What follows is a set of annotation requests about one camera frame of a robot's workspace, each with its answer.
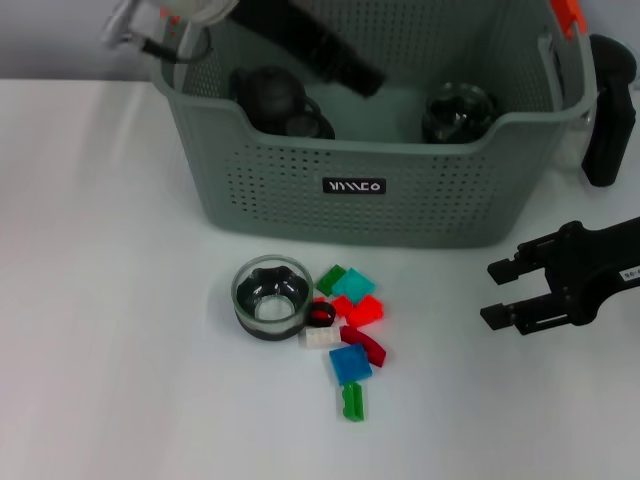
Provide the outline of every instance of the white lego brick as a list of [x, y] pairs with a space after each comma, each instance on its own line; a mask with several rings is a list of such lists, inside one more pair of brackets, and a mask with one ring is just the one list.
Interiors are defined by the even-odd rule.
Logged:
[[307, 328], [305, 338], [308, 348], [332, 347], [342, 342], [338, 325], [327, 328]]

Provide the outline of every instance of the black label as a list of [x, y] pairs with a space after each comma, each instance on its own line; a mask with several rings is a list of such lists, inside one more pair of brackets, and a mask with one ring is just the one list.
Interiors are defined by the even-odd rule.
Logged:
[[384, 178], [323, 178], [324, 193], [347, 195], [384, 195], [387, 180]]

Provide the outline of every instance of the green lego brick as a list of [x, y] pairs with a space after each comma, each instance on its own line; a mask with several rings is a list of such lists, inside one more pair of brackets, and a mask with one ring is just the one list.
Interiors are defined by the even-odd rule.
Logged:
[[320, 279], [316, 288], [324, 293], [327, 297], [331, 296], [331, 290], [338, 280], [340, 280], [347, 271], [340, 265], [335, 265], [327, 274]]
[[347, 383], [342, 390], [344, 398], [344, 418], [352, 422], [364, 422], [364, 403], [362, 402], [362, 387], [355, 382]]

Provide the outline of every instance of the perforated basket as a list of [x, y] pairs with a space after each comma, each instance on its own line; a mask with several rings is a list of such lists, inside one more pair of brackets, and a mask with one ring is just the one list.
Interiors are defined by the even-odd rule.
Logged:
[[[417, 247], [474, 247], [512, 227], [566, 127], [595, 102], [588, 37], [572, 39], [547, 0], [313, 0], [389, 81], [363, 100], [325, 84], [279, 47], [230, 21], [211, 28], [203, 63], [151, 65], [171, 105], [211, 221], [295, 239]], [[169, 35], [198, 51], [201, 32]], [[256, 131], [228, 100], [238, 67], [288, 68], [303, 80], [338, 140]], [[428, 92], [474, 84], [508, 113], [478, 142], [422, 144]], [[325, 193], [328, 179], [386, 182], [381, 194]]]

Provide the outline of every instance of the blue lego brick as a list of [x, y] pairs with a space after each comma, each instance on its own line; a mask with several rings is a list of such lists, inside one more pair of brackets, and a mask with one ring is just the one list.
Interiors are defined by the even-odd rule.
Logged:
[[329, 357], [341, 387], [347, 383], [359, 382], [373, 375], [367, 353], [359, 343], [333, 350], [329, 352]]
[[354, 305], [357, 305], [364, 297], [371, 295], [375, 289], [375, 283], [351, 268], [333, 285], [332, 293], [336, 297], [345, 295]]

